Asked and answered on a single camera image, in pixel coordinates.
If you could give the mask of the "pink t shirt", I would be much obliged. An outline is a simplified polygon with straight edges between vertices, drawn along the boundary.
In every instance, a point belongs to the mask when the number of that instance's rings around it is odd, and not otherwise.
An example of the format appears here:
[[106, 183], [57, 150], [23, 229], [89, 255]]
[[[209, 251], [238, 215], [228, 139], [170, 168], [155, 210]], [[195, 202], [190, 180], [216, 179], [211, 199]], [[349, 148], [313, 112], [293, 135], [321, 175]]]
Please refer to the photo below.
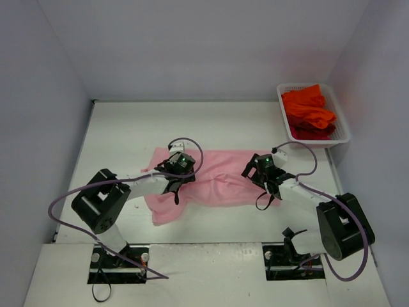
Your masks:
[[179, 204], [174, 203], [172, 193], [144, 198], [153, 224], [162, 226], [177, 220], [190, 203], [205, 207], [253, 205], [262, 189], [241, 176], [253, 155], [252, 150], [205, 150], [196, 180], [178, 192]]

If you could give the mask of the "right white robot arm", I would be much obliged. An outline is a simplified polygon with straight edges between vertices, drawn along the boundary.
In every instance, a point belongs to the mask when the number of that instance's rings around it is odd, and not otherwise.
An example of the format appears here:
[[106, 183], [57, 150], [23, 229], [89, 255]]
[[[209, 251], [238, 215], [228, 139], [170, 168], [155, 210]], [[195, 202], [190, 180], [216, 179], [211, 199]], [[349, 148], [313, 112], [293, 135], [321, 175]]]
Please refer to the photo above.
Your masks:
[[283, 166], [288, 156], [281, 150], [259, 155], [255, 153], [242, 171], [249, 179], [270, 197], [269, 201], [279, 200], [296, 205], [311, 213], [318, 225], [304, 232], [283, 231], [284, 259], [296, 264], [306, 255], [326, 253], [334, 260], [344, 258], [362, 250], [364, 243], [360, 230], [348, 211], [360, 222], [369, 245], [375, 242], [374, 232], [356, 196], [351, 193], [324, 196], [301, 186], [295, 175], [288, 173]]

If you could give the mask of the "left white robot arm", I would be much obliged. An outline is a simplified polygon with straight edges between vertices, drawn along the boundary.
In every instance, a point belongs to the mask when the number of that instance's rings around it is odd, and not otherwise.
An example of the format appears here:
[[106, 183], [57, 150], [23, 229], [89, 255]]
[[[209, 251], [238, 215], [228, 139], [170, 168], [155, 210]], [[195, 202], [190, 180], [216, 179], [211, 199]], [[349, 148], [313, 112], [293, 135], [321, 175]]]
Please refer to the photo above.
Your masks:
[[111, 267], [123, 267], [128, 260], [128, 242], [116, 226], [125, 203], [143, 196], [172, 193], [174, 197], [171, 202], [178, 205], [180, 187], [196, 179], [195, 163], [195, 159], [188, 154], [175, 152], [153, 170], [142, 173], [142, 179], [92, 187], [77, 194], [71, 208], [97, 239], [108, 247], [104, 259]]

